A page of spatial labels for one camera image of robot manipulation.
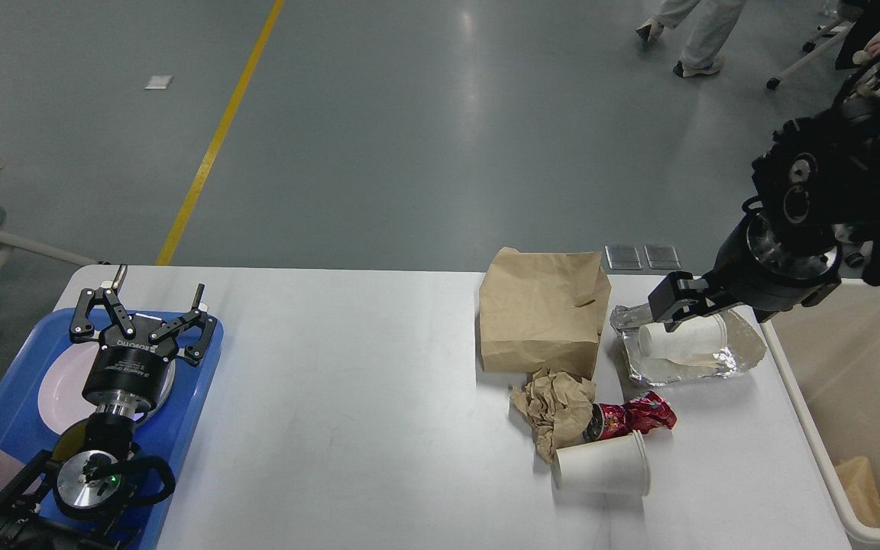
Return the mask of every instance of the trash bin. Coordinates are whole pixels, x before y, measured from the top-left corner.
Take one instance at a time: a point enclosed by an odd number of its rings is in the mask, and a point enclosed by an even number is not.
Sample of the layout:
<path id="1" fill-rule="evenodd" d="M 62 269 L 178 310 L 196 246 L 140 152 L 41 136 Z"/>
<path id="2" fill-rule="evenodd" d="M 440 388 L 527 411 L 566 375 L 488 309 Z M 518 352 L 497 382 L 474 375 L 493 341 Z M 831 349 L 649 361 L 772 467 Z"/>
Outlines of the trash bin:
<path id="1" fill-rule="evenodd" d="M 763 328 L 845 530 L 880 543 L 880 529 L 853 514 L 833 466 L 869 457 L 880 494 L 880 286 L 846 280 L 819 306 L 780 313 Z"/>

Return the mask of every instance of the crushed soda can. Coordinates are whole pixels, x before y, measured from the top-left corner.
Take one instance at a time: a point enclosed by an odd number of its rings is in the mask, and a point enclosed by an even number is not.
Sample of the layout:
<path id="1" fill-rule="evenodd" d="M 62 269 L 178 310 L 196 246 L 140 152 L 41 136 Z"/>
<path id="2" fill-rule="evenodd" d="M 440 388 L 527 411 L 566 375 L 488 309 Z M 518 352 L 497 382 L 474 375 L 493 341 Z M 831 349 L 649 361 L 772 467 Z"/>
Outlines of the crushed soda can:
<path id="1" fill-rule="evenodd" d="M 619 438 L 621 435 L 638 431 L 642 434 L 662 426 L 674 428 L 678 421 L 671 405 L 653 391 L 633 397 L 622 405 L 606 403 L 593 404 L 593 418 L 583 431 L 585 442 L 598 442 L 601 439 Z"/>

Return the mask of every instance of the paper in trash bin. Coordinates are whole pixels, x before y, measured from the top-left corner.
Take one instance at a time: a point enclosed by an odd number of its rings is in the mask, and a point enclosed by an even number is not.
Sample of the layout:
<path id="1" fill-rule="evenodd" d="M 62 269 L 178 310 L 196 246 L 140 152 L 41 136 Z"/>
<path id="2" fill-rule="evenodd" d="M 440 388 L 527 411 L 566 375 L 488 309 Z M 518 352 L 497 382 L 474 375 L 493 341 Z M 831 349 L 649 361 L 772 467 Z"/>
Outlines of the paper in trash bin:
<path id="1" fill-rule="evenodd" d="M 511 403 L 535 429 L 535 449 L 545 462 L 555 462 L 555 449 L 582 442 L 593 418 L 597 384 L 565 372 L 534 373 L 524 389 L 511 389 Z"/>
<path id="2" fill-rule="evenodd" d="M 480 290 L 484 370 L 591 378 L 610 296 L 600 259 L 502 248 Z"/>
<path id="3" fill-rule="evenodd" d="M 874 484 L 871 461 L 866 456 L 849 458 L 834 467 L 858 521 L 880 528 L 880 497 Z"/>

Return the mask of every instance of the white pants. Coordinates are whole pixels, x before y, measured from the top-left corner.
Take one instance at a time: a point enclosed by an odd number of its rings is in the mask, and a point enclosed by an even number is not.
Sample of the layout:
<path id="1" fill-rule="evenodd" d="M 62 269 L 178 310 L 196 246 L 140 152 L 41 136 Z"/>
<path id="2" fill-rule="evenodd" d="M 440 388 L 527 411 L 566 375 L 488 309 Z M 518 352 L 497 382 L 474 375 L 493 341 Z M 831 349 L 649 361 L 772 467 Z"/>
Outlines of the white pants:
<path id="1" fill-rule="evenodd" d="M 664 0 L 654 18 L 664 27 L 676 28 L 701 0 Z M 698 25 L 681 51 L 681 65 L 701 69 L 712 65 L 729 34 L 739 21 L 746 0 L 705 0 Z"/>

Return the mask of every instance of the white plate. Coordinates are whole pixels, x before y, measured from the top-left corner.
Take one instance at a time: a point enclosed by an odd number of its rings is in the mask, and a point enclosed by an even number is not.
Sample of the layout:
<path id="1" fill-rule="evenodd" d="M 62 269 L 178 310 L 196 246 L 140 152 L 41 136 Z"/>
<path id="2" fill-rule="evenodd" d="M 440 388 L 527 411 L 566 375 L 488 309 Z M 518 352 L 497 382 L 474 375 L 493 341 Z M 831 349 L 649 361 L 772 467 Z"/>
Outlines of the white plate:
<path id="1" fill-rule="evenodd" d="M 70 345 L 50 365 L 43 382 L 39 384 L 39 417 L 57 435 L 62 435 L 67 428 L 93 414 L 97 408 L 81 396 L 97 351 L 98 344 L 94 341 Z M 168 396 L 174 374 L 175 361 L 172 361 L 168 365 L 168 377 L 161 390 L 160 403 L 164 403 Z M 136 414 L 134 419 L 137 422 L 147 417 Z"/>

